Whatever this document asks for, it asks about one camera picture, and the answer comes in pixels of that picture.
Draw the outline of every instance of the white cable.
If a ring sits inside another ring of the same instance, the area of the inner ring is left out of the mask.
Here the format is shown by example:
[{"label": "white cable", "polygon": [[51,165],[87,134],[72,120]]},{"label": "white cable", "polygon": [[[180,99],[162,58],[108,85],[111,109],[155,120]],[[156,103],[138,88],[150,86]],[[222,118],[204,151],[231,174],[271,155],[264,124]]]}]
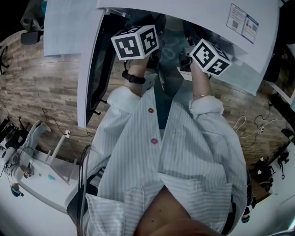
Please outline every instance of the white cable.
[{"label": "white cable", "polygon": [[238,121],[236,122],[236,124],[240,121],[240,119],[242,118],[242,117],[244,117],[245,118],[245,120],[244,120],[244,122],[239,126],[239,128],[243,125],[243,124],[245,124],[245,122],[246,122],[246,117],[245,116],[241,116],[239,119],[238,119]]},{"label": "white cable", "polygon": [[86,157],[86,167],[85,167],[85,175],[84,175],[84,190],[83,190],[83,197],[82,197],[82,207],[81,207],[81,214],[80,214],[80,231],[82,236],[83,234],[83,215],[84,215],[84,205],[85,205],[85,198],[86,198],[86,185],[87,185],[87,170],[88,170],[88,160],[89,160],[89,154],[88,157]]},{"label": "white cable", "polygon": [[[248,138],[248,137],[252,136],[253,134],[255,134],[255,133],[257,133],[257,132],[263,130],[264,127],[267,126],[267,125],[269,125],[271,122],[276,121],[276,120],[279,120],[279,119],[278,119],[279,116],[280,116],[280,114],[278,114],[277,117],[276,117],[274,120],[271,120],[271,121],[269,121],[269,122],[266,122],[264,125],[260,126],[260,127],[259,127],[255,132],[253,132],[252,134],[250,134],[250,135],[248,135],[248,136],[246,136],[246,137],[241,137],[241,136],[238,136],[238,137],[239,137],[239,138]],[[243,122],[243,123],[242,123],[242,124],[236,129],[236,133],[237,133],[237,131],[239,130],[239,128],[241,128],[241,126],[242,126],[243,124],[245,124],[245,122],[246,122],[246,116],[241,116],[241,117],[237,120],[237,122],[236,122],[236,124],[234,125],[234,127],[232,127],[232,129],[234,129],[235,126],[238,124],[238,122],[240,121],[240,119],[241,119],[242,117],[245,118],[245,121],[244,121],[244,122]]]}]

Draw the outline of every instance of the red button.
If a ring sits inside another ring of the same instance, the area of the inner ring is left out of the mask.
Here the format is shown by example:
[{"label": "red button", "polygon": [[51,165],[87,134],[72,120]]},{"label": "red button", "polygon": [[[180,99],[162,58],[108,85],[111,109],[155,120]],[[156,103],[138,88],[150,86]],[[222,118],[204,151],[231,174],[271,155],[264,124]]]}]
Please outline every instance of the red button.
[{"label": "red button", "polygon": [[156,138],[152,138],[152,139],[151,139],[151,142],[152,142],[153,144],[157,144],[157,143],[158,143],[158,139],[156,139]]}]

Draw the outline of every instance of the striped shirt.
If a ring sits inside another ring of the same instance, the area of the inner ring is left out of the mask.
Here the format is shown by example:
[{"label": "striped shirt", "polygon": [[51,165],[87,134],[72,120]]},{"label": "striped shirt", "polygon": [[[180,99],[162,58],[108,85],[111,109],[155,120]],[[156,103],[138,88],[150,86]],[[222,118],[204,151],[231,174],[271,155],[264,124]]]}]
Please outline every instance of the striped shirt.
[{"label": "striped shirt", "polygon": [[163,138],[153,88],[140,98],[120,87],[107,101],[111,106],[92,143],[88,176],[106,169],[97,196],[86,195],[85,235],[133,235],[164,186],[192,219],[219,233],[233,201],[237,224],[247,202],[246,164],[221,101],[207,96],[192,102],[192,84],[184,81]]}]

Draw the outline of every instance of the forearm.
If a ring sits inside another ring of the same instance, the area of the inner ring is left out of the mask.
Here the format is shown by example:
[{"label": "forearm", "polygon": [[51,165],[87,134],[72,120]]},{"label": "forearm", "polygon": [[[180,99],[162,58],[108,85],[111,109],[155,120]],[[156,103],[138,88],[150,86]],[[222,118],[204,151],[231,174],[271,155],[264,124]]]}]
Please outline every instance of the forearm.
[{"label": "forearm", "polygon": [[[138,78],[144,78],[144,74],[147,69],[148,59],[149,57],[146,57],[145,59],[137,59],[131,61],[128,74],[134,75]],[[137,96],[142,95],[142,84],[130,83],[128,80],[125,80],[124,86],[128,87]]]},{"label": "forearm", "polygon": [[194,100],[211,95],[210,81],[206,73],[193,61],[190,65],[193,80]]}]

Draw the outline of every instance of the black chair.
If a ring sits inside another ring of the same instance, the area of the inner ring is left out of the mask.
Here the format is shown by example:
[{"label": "black chair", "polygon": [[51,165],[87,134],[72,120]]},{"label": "black chair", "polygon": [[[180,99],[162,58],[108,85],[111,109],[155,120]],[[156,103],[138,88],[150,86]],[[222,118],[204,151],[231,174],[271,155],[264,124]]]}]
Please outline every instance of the black chair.
[{"label": "black chair", "polygon": [[3,57],[3,54],[4,54],[4,51],[6,51],[7,50],[7,46],[3,49],[3,51],[2,51],[2,53],[1,53],[1,55],[0,55],[0,73],[2,74],[2,75],[4,75],[4,72],[2,72],[2,66],[3,67],[5,67],[5,68],[8,68],[9,67],[9,65],[5,65],[3,62],[2,62],[2,57]]},{"label": "black chair", "polygon": [[[292,33],[295,25],[293,17],[293,9],[295,8],[295,0],[289,0],[280,8],[279,25],[277,30],[276,43],[273,49],[273,56],[266,69],[264,80],[275,83],[278,80],[281,66],[290,72],[289,83],[292,83],[295,77],[295,59],[286,44],[295,43],[295,36]],[[287,54],[289,60],[282,58]]]},{"label": "black chair", "polygon": [[20,119],[21,117],[18,117],[18,120],[20,122],[20,128],[15,129],[15,132],[12,135],[11,139],[5,145],[6,148],[13,147],[15,149],[18,149],[24,144],[24,142],[27,139],[27,136],[29,134],[29,132],[27,131],[27,128],[30,123],[28,122],[27,125],[24,127]]}]

